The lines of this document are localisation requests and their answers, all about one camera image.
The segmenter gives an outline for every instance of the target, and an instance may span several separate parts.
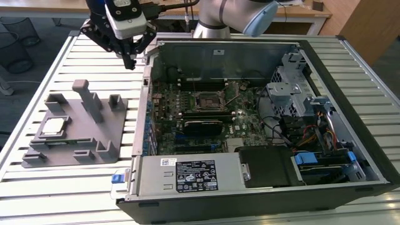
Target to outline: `gray plastic post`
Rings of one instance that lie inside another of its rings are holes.
[[[119,150],[114,146],[112,141],[108,141],[107,148],[102,142],[98,142],[96,152],[102,158],[115,158],[118,157]]]
[[[126,105],[120,95],[110,95],[108,105],[112,111],[126,110]]]
[[[46,155],[40,152],[38,153],[31,153],[31,154],[26,154],[23,157],[23,160],[28,163],[28,164],[42,164],[46,162]]]
[[[68,104],[68,101],[63,94],[50,94],[44,104],[52,113],[63,113],[62,104]]]
[[[91,150],[75,150],[72,156],[80,163],[91,162],[95,159],[95,155]]]
[[[48,150],[50,149],[48,145],[46,144],[46,140],[32,140],[31,143],[30,143],[30,146],[36,151]]]
[[[90,92],[88,86],[90,82],[87,80],[75,80],[72,90],[79,93],[86,109],[88,110],[95,122],[102,123],[104,121],[104,118],[99,109],[99,104],[94,100],[94,95]]]
[[[78,144],[80,147],[91,148],[91,147],[96,147],[98,141],[96,141],[96,139],[92,137],[92,138],[88,139],[88,140],[78,141],[76,144]]]

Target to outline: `mesh wastebasket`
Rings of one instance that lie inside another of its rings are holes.
[[[40,42],[40,38],[30,18],[0,17],[0,23],[10,32],[19,35],[20,42],[24,46],[32,46]]]
[[[12,74],[26,72],[34,66],[28,52],[16,33],[0,33],[0,65]]]

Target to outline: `blue latch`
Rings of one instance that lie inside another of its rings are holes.
[[[126,176],[124,174],[114,174],[111,178],[112,184],[123,184],[126,183]]]
[[[355,155],[355,153],[354,153],[352,151],[348,152],[348,156],[350,156],[350,160],[351,160],[352,162],[356,162],[356,161],[358,161],[356,155]]]
[[[146,124],[151,124],[151,116],[146,117]]]
[[[312,164],[319,163],[318,158],[312,152],[302,152],[295,156],[296,164]]]
[[[150,143],[144,142],[143,143],[143,150],[147,151],[150,149]]]

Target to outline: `metal table frame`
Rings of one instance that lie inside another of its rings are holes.
[[[159,37],[188,37],[164,33]],[[368,129],[400,170],[400,101],[346,40],[322,36],[268,35],[260,38],[307,39],[330,70]],[[111,199],[111,175],[131,165],[142,77],[146,64],[124,69],[115,54],[104,52],[86,36],[71,36],[50,68],[10,140],[0,153],[0,220],[14,224],[136,224]],[[43,100],[50,92],[68,91],[75,79],[92,81],[90,89],[102,96],[119,93],[130,99],[120,160],[115,164],[24,169],[22,156],[44,117]],[[314,76],[316,86],[323,86]],[[362,198],[335,210],[242,217],[187,224],[399,224],[399,190]]]

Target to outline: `motherboard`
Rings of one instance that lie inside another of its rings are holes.
[[[158,155],[234,152],[235,146],[267,145],[255,104],[260,89],[247,81],[156,82]]]

